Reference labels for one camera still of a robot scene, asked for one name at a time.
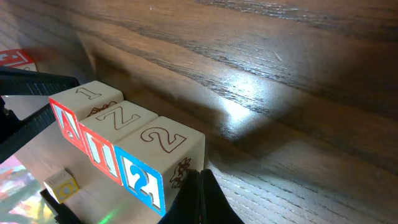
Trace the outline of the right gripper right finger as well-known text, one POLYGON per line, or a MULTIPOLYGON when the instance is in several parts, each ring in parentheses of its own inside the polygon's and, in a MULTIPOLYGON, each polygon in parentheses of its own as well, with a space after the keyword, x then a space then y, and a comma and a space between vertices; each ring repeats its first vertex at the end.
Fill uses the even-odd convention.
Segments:
POLYGON ((212 171, 200 173, 201 220, 204 224, 243 224, 231 208, 212 171))

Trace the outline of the blue number 2 block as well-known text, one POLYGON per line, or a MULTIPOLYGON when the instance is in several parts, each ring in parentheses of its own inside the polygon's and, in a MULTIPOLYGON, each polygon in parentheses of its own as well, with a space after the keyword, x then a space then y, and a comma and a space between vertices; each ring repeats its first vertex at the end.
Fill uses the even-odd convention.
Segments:
POLYGON ((203 170, 205 135, 160 116, 114 147, 124 188, 164 216, 188 171, 203 170))

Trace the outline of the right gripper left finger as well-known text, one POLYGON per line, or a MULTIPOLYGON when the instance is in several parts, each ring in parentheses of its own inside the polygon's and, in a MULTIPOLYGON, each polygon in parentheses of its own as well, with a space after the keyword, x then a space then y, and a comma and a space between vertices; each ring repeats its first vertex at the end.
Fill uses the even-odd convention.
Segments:
POLYGON ((158 224, 199 224, 200 219, 200 174, 190 171, 169 211, 158 224))

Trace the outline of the red letter A block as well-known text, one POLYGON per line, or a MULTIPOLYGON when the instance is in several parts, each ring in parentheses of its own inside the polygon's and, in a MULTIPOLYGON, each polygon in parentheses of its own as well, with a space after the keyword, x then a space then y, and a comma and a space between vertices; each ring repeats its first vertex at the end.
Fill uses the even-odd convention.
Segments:
POLYGON ((49 103, 66 140, 86 153, 79 123, 124 100, 121 91, 92 81, 49 96, 49 103))

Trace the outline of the red letter I block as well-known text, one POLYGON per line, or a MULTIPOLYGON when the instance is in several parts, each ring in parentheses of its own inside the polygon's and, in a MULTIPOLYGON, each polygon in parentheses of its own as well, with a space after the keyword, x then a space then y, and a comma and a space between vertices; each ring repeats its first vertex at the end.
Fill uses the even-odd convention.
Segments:
POLYGON ((91 163, 118 185, 122 185, 115 145, 158 114, 122 101, 79 122, 79 128, 91 163))

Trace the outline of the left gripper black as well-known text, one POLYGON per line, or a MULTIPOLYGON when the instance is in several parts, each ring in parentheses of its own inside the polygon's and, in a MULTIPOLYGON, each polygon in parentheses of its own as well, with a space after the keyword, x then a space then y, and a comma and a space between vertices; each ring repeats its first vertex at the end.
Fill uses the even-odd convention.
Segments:
MULTIPOLYGON (((1 67, 1 95, 50 96, 79 86, 75 77, 1 67)), ((55 122, 49 104, 23 120, 1 98, 1 163, 55 122)))

